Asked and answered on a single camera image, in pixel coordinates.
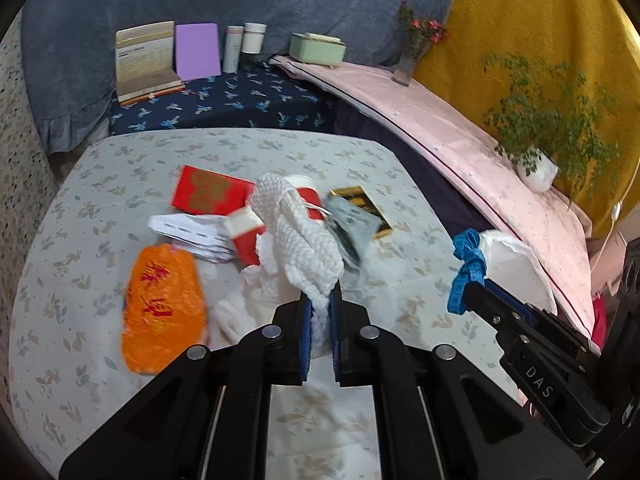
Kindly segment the orange foil snack bag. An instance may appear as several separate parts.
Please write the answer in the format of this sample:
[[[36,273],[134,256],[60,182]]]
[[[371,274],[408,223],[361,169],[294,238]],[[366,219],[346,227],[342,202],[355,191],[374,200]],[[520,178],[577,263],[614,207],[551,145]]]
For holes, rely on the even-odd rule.
[[[156,375],[187,348],[207,343],[207,309],[195,258],[168,244],[145,247],[125,296],[126,365],[134,373]]]

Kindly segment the white knitted cloth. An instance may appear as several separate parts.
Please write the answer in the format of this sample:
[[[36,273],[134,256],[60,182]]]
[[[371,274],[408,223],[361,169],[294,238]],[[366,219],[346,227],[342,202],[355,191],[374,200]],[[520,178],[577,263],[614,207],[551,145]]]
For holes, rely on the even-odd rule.
[[[330,293],[344,272],[336,240],[321,221],[309,217],[298,189],[278,174],[260,176],[248,203],[272,237],[270,268],[284,273],[311,301],[311,356],[325,356],[330,351]]]

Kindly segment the red white paper cup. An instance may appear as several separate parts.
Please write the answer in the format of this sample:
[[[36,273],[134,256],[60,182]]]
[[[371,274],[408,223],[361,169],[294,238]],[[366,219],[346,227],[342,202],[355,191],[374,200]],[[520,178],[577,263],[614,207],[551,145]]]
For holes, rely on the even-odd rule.
[[[306,211],[312,220],[323,221],[324,217],[320,208],[321,200],[314,185],[314,181],[310,177],[302,176],[301,174],[290,174],[285,177],[293,188],[296,188],[298,195],[303,199],[306,204]]]

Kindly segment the white plastic trash bag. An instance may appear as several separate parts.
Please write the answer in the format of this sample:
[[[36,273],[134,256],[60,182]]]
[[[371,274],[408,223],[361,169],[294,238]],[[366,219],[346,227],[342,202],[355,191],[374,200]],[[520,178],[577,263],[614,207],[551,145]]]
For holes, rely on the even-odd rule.
[[[491,281],[521,302],[558,313],[547,274],[525,243],[510,234],[488,230],[480,232],[480,251]]]

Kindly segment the pink box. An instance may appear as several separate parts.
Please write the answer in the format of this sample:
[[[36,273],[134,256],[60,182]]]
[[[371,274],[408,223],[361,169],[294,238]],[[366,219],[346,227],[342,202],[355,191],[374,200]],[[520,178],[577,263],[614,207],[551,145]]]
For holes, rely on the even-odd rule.
[[[603,249],[600,249],[590,259],[591,264],[591,295],[598,296],[608,292],[611,296],[617,294],[622,279],[627,241],[623,234],[614,232]]]

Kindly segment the crumpled white tissue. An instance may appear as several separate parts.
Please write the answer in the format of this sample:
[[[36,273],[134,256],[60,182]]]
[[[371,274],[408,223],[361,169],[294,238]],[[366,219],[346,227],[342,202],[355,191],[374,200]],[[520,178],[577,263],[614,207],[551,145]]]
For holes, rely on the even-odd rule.
[[[265,249],[268,266],[232,263],[202,263],[209,329],[214,345],[236,344],[244,335],[271,322],[280,304],[297,300],[294,287],[277,265],[270,234],[259,235],[257,247]]]

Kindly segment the white folded paper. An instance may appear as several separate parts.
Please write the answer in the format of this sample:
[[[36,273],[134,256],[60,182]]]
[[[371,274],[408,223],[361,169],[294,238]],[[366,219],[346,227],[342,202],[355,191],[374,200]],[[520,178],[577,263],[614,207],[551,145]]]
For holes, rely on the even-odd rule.
[[[238,258],[225,221],[216,214],[156,214],[149,218],[148,227],[195,257],[224,263]]]

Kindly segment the black gold cigarette box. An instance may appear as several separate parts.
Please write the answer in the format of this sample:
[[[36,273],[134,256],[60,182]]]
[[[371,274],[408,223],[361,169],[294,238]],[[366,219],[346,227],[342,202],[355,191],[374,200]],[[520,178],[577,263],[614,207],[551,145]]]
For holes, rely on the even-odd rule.
[[[329,190],[329,196],[338,196],[344,198],[349,203],[354,206],[359,207],[360,209],[367,211],[368,214],[373,214],[380,225],[378,226],[378,230],[376,231],[375,238],[378,240],[384,236],[390,235],[393,232],[393,228],[390,225],[385,217],[382,215],[382,212],[375,206],[375,203],[372,202],[369,195],[364,192],[364,189],[361,186],[348,186],[347,188],[334,188],[333,190]]]

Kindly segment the green plant white pot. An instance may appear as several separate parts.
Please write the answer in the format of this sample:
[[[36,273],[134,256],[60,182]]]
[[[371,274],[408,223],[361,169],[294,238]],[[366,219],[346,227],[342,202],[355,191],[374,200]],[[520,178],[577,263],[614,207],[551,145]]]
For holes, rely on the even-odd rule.
[[[618,185],[620,148],[603,133],[620,109],[614,94],[566,61],[489,53],[483,70],[509,77],[506,94],[482,117],[499,155],[528,176],[550,159],[571,200],[593,195],[602,183]]]

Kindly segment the red gold envelope box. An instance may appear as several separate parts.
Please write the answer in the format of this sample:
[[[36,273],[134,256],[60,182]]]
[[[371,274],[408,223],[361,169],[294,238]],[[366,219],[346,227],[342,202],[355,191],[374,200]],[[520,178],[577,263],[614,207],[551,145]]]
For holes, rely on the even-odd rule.
[[[246,206],[253,188],[247,180],[184,166],[170,204],[186,214],[228,216]]]

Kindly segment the glass vase pink flowers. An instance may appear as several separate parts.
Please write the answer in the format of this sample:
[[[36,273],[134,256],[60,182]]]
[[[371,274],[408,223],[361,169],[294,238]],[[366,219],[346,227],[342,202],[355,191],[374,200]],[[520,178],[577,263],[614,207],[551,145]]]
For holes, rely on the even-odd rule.
[[[393,81],[409,87],[416,64],[429,47],[448,37],[448,30],[441,22],[413,10],[407,1],[399,6],[398,21],[404,28],[405,39],[399,62],[394,69]]]

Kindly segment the navy floral cloth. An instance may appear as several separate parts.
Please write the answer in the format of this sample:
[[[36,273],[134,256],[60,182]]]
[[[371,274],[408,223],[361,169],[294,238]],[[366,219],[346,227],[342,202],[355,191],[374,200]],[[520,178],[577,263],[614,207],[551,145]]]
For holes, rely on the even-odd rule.
[[[190,128],[267,128],[331,133],[334,99],[283,70],[257,65],[236,74],[187,82],[184,88],[110,111],[110,133]]]

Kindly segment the purple notebook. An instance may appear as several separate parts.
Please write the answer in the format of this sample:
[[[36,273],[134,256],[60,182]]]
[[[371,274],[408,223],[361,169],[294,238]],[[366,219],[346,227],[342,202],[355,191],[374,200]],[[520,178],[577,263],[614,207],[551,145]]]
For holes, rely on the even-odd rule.
[[[217,77],[221,74],[218,26],[195,23],[176,26],[176,70],[182,80]]]

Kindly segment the white tube bottle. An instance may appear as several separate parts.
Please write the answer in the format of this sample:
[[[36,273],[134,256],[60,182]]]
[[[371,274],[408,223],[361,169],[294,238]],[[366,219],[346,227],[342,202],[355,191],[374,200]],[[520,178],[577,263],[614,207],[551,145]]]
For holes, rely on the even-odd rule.
[[[235,74],[238,71],[243,35],[243,26],[230,25],[227,27],[221,69],[224,74]]]

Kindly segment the white jar dark base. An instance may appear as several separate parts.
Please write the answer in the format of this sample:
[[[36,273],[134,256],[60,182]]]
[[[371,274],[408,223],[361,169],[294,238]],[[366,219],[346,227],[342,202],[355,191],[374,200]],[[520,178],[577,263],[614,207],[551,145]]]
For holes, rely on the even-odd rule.
[[[267,31],[267,25],[262,23],[246,22],[244,24],[241,55],[243,58],[254,58],[262,52]]]

